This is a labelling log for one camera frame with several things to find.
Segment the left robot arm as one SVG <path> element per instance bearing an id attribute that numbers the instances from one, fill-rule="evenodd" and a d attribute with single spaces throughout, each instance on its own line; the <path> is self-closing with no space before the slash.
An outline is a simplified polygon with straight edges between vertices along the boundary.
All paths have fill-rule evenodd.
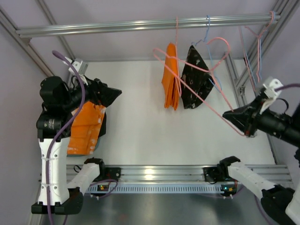
<path id="1" fill-rule="evenodd" d="M 71 125 L 84 103 L 110 106 L 122 94 L 119 89 L 108 87 L 99 79 L 79 81 L 69 89 L 58 76 L 44 79 L 40 96 L 43 111 L 36 127 L 41 150 L 42 180 L 39 198 L 31 207 L 33 214 L 78 214 L 83 207 L 83 196 L 90 185 L 105 175 L 102 159 L 88 158 L 77 175 L 67 182 L 67 146 L 71 137 Z"/>

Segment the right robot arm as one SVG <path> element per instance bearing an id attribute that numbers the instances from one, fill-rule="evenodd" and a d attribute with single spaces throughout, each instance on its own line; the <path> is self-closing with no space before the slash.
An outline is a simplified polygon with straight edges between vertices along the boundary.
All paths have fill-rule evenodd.
<path id="1" fill-rule="evenodd" d="M 279 159 L 275 159 L 275 147 L 261 131 L 258 132 L 256 139 L 241 137 L 221 121 L 221 113 L 215 112 L 206 104 L 200 106 L 195 114 L 199 117 L 199 121 L 204 123 L 202 131 L 205 135 L 202 150 L 204 156 L 200 160 L 202 163 L 217 164 L 230 153 L 236 153 L 245 164 L 262 166 L 279 163 Z"/>

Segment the orange white tie-dye trousers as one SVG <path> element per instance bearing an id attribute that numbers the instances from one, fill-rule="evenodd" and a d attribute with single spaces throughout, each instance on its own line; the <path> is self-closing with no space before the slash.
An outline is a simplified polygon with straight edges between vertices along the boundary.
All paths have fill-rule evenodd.
<path id="1" fill-rule="evenodd" d="M 87 102 L 71 126 L 71 137 L 67 147 L 69 156 L 91 155 L 98 142 L 106 107 Z"/>

